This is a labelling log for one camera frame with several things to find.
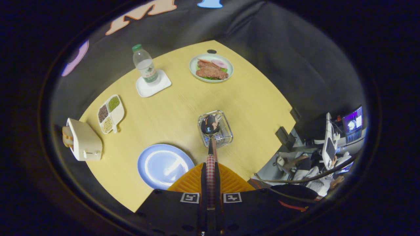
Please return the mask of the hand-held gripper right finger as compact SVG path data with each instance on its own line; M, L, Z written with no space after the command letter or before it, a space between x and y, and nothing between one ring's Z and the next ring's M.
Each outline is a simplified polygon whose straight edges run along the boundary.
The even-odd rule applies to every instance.
M215 235L268 236L290 222L284 199L270 188L255 189L219 163L214 172Z

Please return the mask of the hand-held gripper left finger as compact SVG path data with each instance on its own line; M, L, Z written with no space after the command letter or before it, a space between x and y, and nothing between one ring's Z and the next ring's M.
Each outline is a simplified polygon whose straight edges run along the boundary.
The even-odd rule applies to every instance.
M206 229L206 164L185 173L168 189L154 189L135 214L149 236L198 236Z

